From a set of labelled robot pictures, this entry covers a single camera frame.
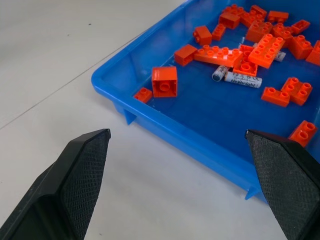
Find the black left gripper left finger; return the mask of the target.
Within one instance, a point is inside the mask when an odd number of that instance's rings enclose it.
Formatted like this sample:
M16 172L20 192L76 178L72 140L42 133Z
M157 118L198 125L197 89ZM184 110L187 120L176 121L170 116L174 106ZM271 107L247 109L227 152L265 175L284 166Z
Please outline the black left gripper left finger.
M83 240L102 185L109 129L71 140L0 228L2 240Z

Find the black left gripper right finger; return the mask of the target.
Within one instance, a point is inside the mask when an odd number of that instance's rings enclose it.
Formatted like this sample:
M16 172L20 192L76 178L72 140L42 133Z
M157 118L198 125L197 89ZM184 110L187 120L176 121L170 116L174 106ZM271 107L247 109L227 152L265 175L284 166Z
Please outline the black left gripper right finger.
M320 164L299 143L247 130L262 193L289 240L320 238Z

